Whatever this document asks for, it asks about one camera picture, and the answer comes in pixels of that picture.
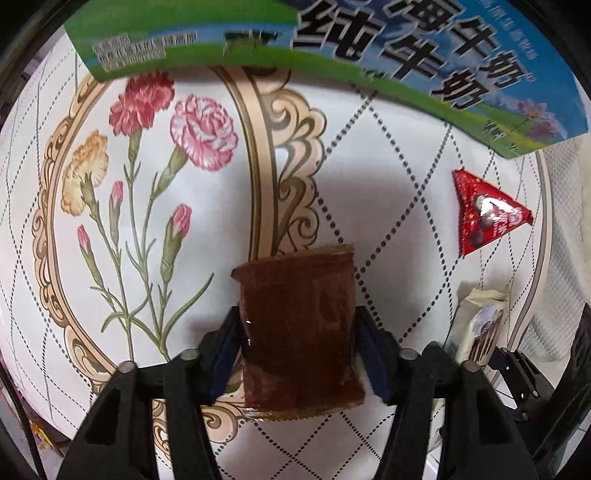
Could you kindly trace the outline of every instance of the plastic packet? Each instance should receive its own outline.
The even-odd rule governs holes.
[[[484,367],[495,350],[506,307],[505,292],[473,288],[456,310],[443,349],[458,365],[465,360],[473,360]],[[443,405],[442,398],[433,401],[433,417]],[[432,434],[428,451],[431,452],[440,444],[439,432]]]
[[[531,210],[507,194],[461,169],[453,171],[461,203],[460,253],[463,257],[524,223],[532,225]]]
[[[247,417],[286,420],[360,404],[353,369],[353,246],[251,261],[232,271]]]

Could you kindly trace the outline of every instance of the pink carnation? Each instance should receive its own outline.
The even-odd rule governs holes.
[[[177,233],[181,232],[181,238],[185,238],[189,232],[189,226],[191,225],[191,207],[181,203],[174,209],[173,213],[173,237],[177,236]]]
[[[217,171],[227,165],[238,145],[234,121],[212,98],[189,95],[170,119],[170,136],[196,167]]]
[[[78,227],[77,234],[80,247],[83,248],[85,252],[88,252],[90,249],[90,238],[88,237],[88,233],[86,233],[84,225]]]

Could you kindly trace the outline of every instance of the flower stem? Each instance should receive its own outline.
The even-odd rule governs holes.
[[[146,247],[145,247],[145,237],[147,235],[148,230],[148,221],[150,219],[150,214],[152,211],[152,205],[154,204],[154,199],[152,198],[153,195],[150,195],[150,200],[148,201],[148,209],[146,212],[146,217],[144,219],[144,226],[142,229],[142,244],[140,246],[139,239],[138,239],[138,229],[137,223],[135,219],[135,200],[134,200],[134,184],[135,179],[137,178],[139,166],[135,168],[135,161],[130,161],[130,166],[132,171],[130,172],[129,176],[126,176],[127,186],[129,188],[129,215],[131,217],[131,232],[134,237],[134,246],[135,246],[135,254],[137,255],[137,264],[139,268],[138,270],[139,276],[142,278],[142,282],[144,283],[144,290],[146,295],[148,296],[148,305],[150,307],[150,313],[152,314],[152,322],[154,324],[154,331],[156,334],[156,338],[160,341],[161,332],[158,328],[158,320],[156,316],[156,309],[154,307],[154,300],[152,299],[152,292],[150,288],[150,275],[148,273],[148,258],[146,254]]]
[[[109,243],[109,239],[107,238],[105,227],[103,226],[103,222],[100,219],[100,212],[95,216],[91,215],[93,220],[96,223],[96,226],[99,229],[100,235],[102,236],[107,250],[109,251],[109,255],[111,256],[111,260],[113,261],[113,265],[115,266],[115,272],[117,273],[117,280],[119,281],[119,290],[121,291],[121,302],[123,303],[123,312],[125,314],[125,327],[124,331],[127,336],[127,347],[129,349],[129,359],[134,360],[134,341],[131,336],[131,320],[129,318],[129,308],[127,306],[127,297],[125,295],[125,288],[123,287],[123,278],[121,276],[121,253],[115,252]]]
[[[164,323],[164,311],[168,304],[168,282],[164,282],[164,288],[162,289],[160,297],[160,318],[158,319],[158,331],[162,332],[162,326]]]

